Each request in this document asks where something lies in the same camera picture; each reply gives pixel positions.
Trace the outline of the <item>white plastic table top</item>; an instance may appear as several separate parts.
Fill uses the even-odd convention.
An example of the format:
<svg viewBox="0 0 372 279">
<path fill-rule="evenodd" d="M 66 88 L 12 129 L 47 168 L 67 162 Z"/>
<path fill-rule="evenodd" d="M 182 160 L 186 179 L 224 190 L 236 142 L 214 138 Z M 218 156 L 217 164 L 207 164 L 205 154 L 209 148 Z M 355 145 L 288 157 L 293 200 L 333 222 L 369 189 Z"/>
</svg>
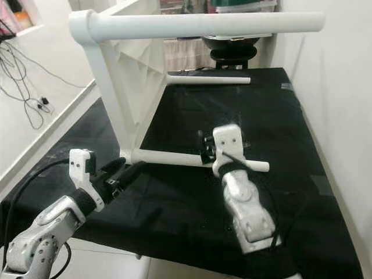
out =
<svg viewBox="0 0 372 279">
<path fill-rule="evenodd" d="M 85 52 L 101 100 L 119 142 L 120 156 L 130 163 L 165 163 L 167 154 L 142 147 L 160 98 L 167 86 L 164 42 L 161 39 L 95 39 L 96 19 L 117 15 L 159 15 L 159 0 L 125 0 L 103 13 L 74 11 L 69 27 Z"/>
</svg>

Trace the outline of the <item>black wok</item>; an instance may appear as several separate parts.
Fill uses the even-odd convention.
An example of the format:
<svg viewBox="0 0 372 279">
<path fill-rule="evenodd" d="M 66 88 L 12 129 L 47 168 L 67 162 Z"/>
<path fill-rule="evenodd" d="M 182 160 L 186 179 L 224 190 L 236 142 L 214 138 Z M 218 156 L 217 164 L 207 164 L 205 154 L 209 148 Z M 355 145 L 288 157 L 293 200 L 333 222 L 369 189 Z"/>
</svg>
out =
<svg viewBox="0 0 372 279">
<path fill-rule="evenodd" d="M 202 37 L 202 42 L 210 48 L 212 59 L 252 59 L 256 53 L 255 43 L 259 38 L 216 40 L 212 37 Z"/>
</svg>

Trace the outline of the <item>clear plastic storage box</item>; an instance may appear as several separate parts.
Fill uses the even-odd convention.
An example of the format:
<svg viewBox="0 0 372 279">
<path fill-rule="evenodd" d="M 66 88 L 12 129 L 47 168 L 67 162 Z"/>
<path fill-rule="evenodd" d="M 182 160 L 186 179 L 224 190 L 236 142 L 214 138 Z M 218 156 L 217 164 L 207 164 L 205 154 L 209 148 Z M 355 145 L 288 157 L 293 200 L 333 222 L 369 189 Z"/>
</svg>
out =
<svg viewBox="0 0 372 279">
<path fill-rule="evenodd" d="M 252 13 L 252 12 L 273 12 L 277 6 L 277 0 L 265 0 L 260 3 L 250 3 L 232 7 L 215 7 L 216 13 Z"/>
</svg>

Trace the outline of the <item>orange bottle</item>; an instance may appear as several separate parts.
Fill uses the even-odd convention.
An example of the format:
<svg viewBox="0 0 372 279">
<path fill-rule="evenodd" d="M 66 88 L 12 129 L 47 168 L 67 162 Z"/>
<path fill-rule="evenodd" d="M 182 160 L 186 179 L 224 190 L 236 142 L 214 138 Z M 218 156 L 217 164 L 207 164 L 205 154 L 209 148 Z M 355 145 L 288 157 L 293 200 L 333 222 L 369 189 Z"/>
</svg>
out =
<svg viewBox="0 0 372 279">
<path fill-rule="evenodd" d="M 34 27 L 34 22 L 30 18 L 29 13 L 27 13 L 26 10 L 21 10 L 19 12 L 14 13 L 14 15 L 17 18 L 17 21 L 19 22 L 19 25 L 21 26 L 22 30 L 28 29 L 30 27 Z"/>
</svg>

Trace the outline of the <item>green plastic lid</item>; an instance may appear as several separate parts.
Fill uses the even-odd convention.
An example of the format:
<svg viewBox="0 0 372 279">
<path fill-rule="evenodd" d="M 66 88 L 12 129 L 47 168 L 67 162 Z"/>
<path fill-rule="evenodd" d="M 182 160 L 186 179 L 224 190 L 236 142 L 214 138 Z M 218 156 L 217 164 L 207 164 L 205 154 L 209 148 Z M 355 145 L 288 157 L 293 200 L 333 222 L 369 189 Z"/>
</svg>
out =
<svg viewBox="0 0 372 279">
<path fill-rule="evenodd" d="M 260 3 L 265 0 L 210 0 L 213 7 L 232 7 L 240 5 L 249 5 L 250 3 Z"/>
</svg>

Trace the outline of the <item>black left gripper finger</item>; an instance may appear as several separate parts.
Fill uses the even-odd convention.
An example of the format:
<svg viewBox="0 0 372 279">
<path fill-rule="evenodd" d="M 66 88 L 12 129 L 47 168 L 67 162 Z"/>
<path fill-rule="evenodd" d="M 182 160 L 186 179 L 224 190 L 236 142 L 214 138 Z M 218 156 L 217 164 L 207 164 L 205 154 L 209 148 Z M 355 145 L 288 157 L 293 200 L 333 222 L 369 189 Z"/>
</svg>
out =
<svg viewBox="0 0 372 279">
<path fill-rule="evenodd" d="M 126 168 L 127 159 L 125 158 L 117 158 L 112 160 L 111 162 L 105 164 L 103 167 L 99 169 L 99 173 L 103 174 L 113 174 L 119 171 L 122 167 Z"/>
<path fill-rule="evenodd" d="M 136 162 L 132 165 L 123 165 L 113 175 L 114 188 L 128 188 L 141 173 L 147 162 Z"/>
</svg>

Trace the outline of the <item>black table cloth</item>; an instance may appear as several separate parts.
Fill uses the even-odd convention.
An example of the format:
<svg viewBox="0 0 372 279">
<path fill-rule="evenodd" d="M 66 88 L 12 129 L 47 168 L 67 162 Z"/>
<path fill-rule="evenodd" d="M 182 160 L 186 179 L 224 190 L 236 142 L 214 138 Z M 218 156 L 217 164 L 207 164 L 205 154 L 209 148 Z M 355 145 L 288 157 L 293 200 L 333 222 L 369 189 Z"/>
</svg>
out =
<svg viewBox="0 0 372 279">
<path fill-rule="evenodd" d="M 321 196 L 309 176 L 327 176 L 295 91 L 282 67 L 209 71 L 250 77 L 248 85 L 171 85 L 160 99 L 143 141 L 152 151 L 199 154 L 205 134 L 237 123 L 244 154 L 268 162 L 251 175 L 261 202 L 279 215 L 282 246 L 303 279 L 363 279 L 335 196 Z M 271 196 L 263 190 L 271 189 Z M 93 213 L 75 237 L 147 257 L 230 274 L 252 276 L 245 263 L 210 168 L 149 166 L 104 210 Z"/>
</svg>

